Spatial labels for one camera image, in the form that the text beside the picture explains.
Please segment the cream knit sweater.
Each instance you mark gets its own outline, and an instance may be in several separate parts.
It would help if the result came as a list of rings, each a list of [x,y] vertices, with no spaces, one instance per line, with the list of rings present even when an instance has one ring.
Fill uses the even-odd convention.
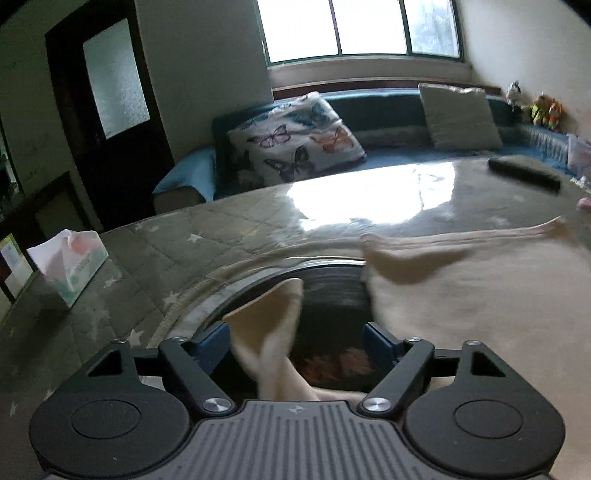
[[[479,340],[562,414],[554,470],[590,475],[590,253],[565,222],[362,240],[374,319],[444,349]]]

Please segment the round black induction cooktop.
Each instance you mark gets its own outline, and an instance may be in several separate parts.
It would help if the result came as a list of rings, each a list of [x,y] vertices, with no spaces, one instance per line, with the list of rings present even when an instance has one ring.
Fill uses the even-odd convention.
[[[363,325],[373,320],[369,292],[362,280],[363,261],[322,259],[272,268],[235,282],[235,292],[204,319],[204,330],[224,315],[266,293],[283,280],[304,282],[301,317],[290,360],[314,387],[369,392],[383,378],[363,350]]]

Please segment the tissue box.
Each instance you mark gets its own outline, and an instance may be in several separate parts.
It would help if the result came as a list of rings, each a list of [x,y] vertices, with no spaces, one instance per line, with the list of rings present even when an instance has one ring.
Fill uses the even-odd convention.
[[[42,244],[27,249],[47,283],[71,308],[108,252],[96,231],[64,229]]]

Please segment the black remote control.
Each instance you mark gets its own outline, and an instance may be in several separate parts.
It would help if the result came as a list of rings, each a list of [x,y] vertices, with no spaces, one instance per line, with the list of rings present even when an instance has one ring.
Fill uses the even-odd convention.
[[[497,175],[512,178],[551,192],[559,192],[562,187],[561,180],[555,175],[511,160],[489,158],[487,165],[489,170]]]

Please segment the pink hair scrunchie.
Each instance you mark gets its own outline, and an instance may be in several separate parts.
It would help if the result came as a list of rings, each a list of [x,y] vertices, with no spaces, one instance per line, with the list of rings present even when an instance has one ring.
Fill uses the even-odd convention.
[[[577,203],[577,209],[580,211],[590,213],[591,212],[591,198],[590,197],[581,198]]]

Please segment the teal corner sofa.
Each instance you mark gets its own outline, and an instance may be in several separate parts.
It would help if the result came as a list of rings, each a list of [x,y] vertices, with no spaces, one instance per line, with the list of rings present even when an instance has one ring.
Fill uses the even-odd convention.
[[[324,95],[345,126],[361,143],[366,155],[332,167],[332,173],[360,171],[459,157],[459,150],[439,151],[431,140],[416,89],[379,89],[332,92]],[[276,101],[213,119],[211,146],[198,148],[180,160],[153,191],[158,213],[222,199],[263,185],[249,156],[239,153],[228,137],[231,130],[266,120],[274,109],[291,105]],[[488,103],[503,142],[500,155],[525,155],[566,173],[566,135],[525,124],[501,98]]]

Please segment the butterfly print pillow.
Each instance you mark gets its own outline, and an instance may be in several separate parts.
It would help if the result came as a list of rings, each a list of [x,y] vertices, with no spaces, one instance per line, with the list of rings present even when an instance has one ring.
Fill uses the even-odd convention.
[[[366,161],[353,132],[318,92],[311,92],[228,131],[264,186],[332,174]]]

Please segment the plain grey pillow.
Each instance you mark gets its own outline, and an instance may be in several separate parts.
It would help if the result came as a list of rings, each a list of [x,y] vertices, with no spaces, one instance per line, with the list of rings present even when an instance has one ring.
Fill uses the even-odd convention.
[[[488,150],[503,146],[483,89],[428,83],[421,83],[418,89],[427,128],[438,150]]]

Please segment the clear plastic storage box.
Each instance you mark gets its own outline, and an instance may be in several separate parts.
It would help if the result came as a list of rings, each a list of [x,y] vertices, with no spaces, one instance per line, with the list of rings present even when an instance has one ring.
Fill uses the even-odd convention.
[[[576,135],[568,134],[567,168],[577,177],[590,178],[591,145]]]

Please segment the black white plush toy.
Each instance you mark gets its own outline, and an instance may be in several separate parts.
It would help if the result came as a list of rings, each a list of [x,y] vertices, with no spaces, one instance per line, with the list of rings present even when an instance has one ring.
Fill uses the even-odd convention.
[[[520,83],[518,80],[511,83],[506,90],[506,101],[512,108],[521,109],[528,104],[527,98],[523,95]]]

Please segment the dark door with glass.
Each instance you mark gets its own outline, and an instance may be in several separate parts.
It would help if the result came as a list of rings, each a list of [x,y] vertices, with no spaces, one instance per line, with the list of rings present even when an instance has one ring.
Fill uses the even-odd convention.
[[[172,168],[132,1],[88,1],[45,35],[58,112],[103,229],[153,215]]]

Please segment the orange plush toy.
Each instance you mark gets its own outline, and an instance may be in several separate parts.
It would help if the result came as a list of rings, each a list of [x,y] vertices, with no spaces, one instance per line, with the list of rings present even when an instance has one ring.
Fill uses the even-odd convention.
[[[553,101],[548,109],[548,115],[546,117],[546,127],[554,132],[560,130],[560,121],[563,113],[563,106],[558,101]]]

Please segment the brown plush toy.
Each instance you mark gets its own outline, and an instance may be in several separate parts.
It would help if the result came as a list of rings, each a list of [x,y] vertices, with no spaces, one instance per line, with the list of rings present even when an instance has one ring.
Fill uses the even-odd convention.
[[[534,97],[530,105],[530,119],[533,125],[543,126],[545,124],[552,103],[553,99],[545,93]]]

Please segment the window with green frame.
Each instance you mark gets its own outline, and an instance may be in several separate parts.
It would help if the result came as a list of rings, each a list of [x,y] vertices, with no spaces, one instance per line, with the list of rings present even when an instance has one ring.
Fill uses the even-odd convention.
[[[359,56],[461,61],[459,15],[450,0],[257,1],[270,65]]]

